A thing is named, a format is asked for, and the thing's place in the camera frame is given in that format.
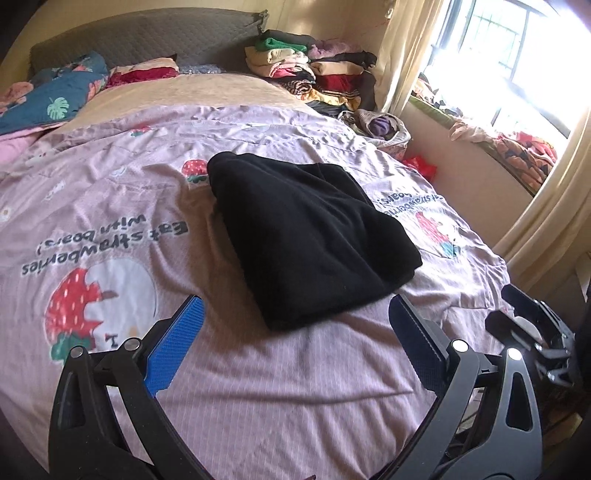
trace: blue gripper pad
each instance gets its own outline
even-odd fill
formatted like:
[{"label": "blue gripper pad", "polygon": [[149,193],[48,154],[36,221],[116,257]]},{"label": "blue gripper pad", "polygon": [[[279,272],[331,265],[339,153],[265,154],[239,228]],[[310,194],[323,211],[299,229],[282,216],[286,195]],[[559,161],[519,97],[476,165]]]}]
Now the blue gripper pad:
[{"label": "blue gripper pad", "polygon": [[153,397],[168,388],[205,320],[205,306],[199,297],[187,299],[179,310],[148,356],[144,383]]}]

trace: green towel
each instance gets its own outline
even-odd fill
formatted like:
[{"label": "green towel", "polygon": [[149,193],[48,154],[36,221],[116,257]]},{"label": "green towel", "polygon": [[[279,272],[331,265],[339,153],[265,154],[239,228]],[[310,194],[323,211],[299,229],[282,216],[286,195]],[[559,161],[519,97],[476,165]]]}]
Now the green towel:
[{"label": "green towel", "polygon": [[266,38],[265,40],[257,40],[255,43],[255,48],[258,51],[267,51],[273,50],[273,48],[291,48],[292,50],[306,52],[308,47],[305,45],[295,45],[293,43],[285,43],[279,40],[275,40],[274,38]]}]

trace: gray quilted headboard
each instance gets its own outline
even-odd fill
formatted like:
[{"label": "gray quilted headboard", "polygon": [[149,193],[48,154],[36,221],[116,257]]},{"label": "gray quilted headboard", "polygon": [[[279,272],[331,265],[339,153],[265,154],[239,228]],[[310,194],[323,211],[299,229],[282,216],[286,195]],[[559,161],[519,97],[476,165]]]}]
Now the gray quilted headboard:
[{"label": "gray quilted headboard", "polygon": [[59,67],[90,50],[109,68],[178,54],[180,66],[214,63],[248,72],[244,47],[265,28],[267,11],[159,8],[103,18],[72,28],[31,49],[31,74]]}]

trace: curtain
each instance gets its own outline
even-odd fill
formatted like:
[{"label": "curtain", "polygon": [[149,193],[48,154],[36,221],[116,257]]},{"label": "curtain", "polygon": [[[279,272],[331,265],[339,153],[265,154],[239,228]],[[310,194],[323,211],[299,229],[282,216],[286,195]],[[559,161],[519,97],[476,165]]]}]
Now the curtain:
[{"label": "curtain", "polygon": [[590,112],[587,107],[540,191],[493,248],[522,289],[529,290],[560,261],[590,219]]},{"label": "curtain", "polygon": [[433,29],[446,0],[397,0],[373,74],[376,103],[400,116],[417,81]]}]

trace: red plastic bag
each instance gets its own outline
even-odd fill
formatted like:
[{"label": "red plastic bag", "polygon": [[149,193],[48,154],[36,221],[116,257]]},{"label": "red plastic bag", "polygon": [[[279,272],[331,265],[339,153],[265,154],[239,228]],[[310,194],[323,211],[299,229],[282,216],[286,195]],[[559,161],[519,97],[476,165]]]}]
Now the red plastic bag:
[{"label": "red plastic bag", "polygon": [[413,158],[406,158],[405,160],[402,160],[401,163],[407,167],[415,169],[429,182],[433,181],[433,177],[437,173],[437,167],[427,163],[421,155],[417,155]]}]

